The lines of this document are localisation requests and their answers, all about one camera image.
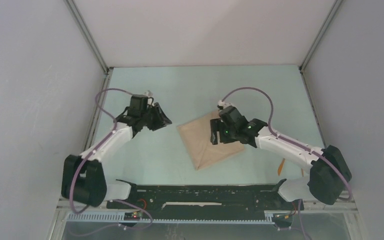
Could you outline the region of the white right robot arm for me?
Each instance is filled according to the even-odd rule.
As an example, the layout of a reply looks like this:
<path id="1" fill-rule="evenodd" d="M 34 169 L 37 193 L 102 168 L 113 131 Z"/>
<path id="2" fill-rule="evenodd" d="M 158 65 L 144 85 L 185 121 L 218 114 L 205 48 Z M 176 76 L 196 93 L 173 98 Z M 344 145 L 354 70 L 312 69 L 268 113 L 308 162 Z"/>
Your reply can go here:
<path id="1" fill-rule="evenodd" d="M 341 151 L 329 145 L 320 148 L 304 144 L 270 128 L 254 118 L 250 121 L 231 103 L 220 100 L 218 118 L 210 120 L 212 145 L 241 143 L 255 149 L 270 151 L 298 166 L 307 175 L 298 179 L 283 179 L 274 187 L 271 204 L 284 209 L 295 200 L 316 199 L 333 205 L 349 187 L 352 174 Z"/>

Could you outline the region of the beige cloth napkin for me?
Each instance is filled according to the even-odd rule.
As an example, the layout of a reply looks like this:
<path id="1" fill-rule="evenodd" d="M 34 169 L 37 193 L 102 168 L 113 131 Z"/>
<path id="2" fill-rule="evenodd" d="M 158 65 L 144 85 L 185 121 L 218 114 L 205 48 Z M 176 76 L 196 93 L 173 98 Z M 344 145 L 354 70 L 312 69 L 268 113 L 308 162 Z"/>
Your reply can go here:
<path id="1" fill-rule="evenodd" d="M 244 145 L 238 142 L 219 143 L 217 145 L 211 143 L 210 120 L 218 118 L 218 111 L 215 110 L 177 126 L 177 131 L 196 171 L 245 151 Z"/>

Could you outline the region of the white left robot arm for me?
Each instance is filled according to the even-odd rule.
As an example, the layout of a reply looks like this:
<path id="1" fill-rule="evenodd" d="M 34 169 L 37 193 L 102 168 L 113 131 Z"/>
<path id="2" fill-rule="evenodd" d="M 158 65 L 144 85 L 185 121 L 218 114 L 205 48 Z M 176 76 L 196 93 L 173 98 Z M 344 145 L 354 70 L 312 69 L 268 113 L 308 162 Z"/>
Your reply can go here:
<path id="1" fill-rule="evenodd" d="M 97 107 L 112 119 L 110 131 L 97 143 L 78 155 L 70 154 L 64 160 L 61 195 L 69 201 L 71 210 L 80 214 L 75 204 L 85 207 L 98 207 L 104 201 L 118 200 L 125 208 L 133 208 L 138 202 L 138 194 L 132 191 L 133 183 L 124 180 L 106 180 L 105 165 L 112 155 L 131 141 L 143 128 L 156 131 L 172 121 L 165 115 L 153 94 L 130 95 L 129 105 L 117 117 L 102 105 Z"/>

